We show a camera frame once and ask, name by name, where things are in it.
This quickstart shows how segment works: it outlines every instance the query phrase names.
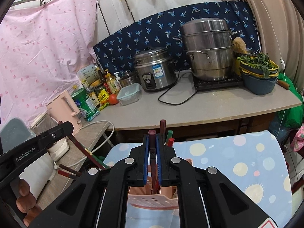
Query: pink fabric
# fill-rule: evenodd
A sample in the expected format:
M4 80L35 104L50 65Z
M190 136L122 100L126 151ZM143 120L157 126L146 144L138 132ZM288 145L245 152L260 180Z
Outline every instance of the pink fabric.
M45 105L79 83L76 73L96 59L92 40L97 0L51 0L10 10L0 24L1 125L30 125Z
M304 124L302 124L298 132L295 134L290 146L293 148L294 152L298 152L304 146Z

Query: green plastic bag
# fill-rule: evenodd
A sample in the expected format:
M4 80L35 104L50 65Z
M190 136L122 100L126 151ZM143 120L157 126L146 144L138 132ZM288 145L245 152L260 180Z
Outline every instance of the green plastic bag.
M284 74L279 73L278 76L279 80L285 81ZM282 122L282 125L286 128L299 128L302 125L303 122L303 116L304 116L304 104L303 104L303 98L302 95L300 95L297 90L295 89L295 86L293 85L292 81L286 76L286 82L290 85L289 90L298 97L299 100L302 101L301 106L297 106L294 108L287 109L285 111L284 119ZM278 112L278 116L280 121L282 120L284 114L284 110Z

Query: navy blue fabric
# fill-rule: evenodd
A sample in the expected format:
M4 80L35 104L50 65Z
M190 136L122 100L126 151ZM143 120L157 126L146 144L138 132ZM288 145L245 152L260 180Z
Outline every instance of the navy blue fabric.
M183 52L179 27L198 18L218 17L225 19L232 31L246 42L247 49L259 50L256 25L248 3L209 2L170 9L139 20L110 35L94 46L95 53L104 69L111 73L134 70L134 55L146 47L167 47L176 59L175 69L189 69L189 60Z

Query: tabletop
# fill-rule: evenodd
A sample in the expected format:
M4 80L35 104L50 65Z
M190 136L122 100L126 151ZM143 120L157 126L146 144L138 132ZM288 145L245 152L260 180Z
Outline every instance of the tabletop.
M75 138L89 151L91 151L110 123L99 122L85 127L88 124L89 123L83 124L83 128L75 135ZM63 164L65 166L69 166L78 162L84 157L83 153L68 138L66 139L70 149L65 155L62 156L62 158L59 159L59 161L57 161L57 165ZM83 162L84 161L71 168L78 171L83 165ZM72 179L59 175L56 172L54 178L45 185L45 188L39 195L37 204L42 209L45 209L61 194L63 190L72 184L72 181Z
M180 74L180 81L161 100L180 103L195 92L191 71L181 71ZM167 120L167 127L179 127L258 116L301 105L291 91L279 85L262 96L251 93L245 87L201 91L179 106L160 103L158 97L163 92L141 90L138 102L109 106L93 121L109 120L115 130L157 128L161 119Z
M129 156L141 143L121 143L105 159L109 166ZM192 159L193 166L214 166L283 228L291 218L291 186L284 156L269 131L176 142L177 156ZM127 206L126 228L179 228L178 209L148 210Z

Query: brown curtain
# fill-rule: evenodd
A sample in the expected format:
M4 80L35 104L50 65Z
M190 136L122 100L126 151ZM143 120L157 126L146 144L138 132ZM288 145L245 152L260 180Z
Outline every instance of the brown curtain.
M300 90L304 89L304 21L291 0L246 0L255 16L262 50Z

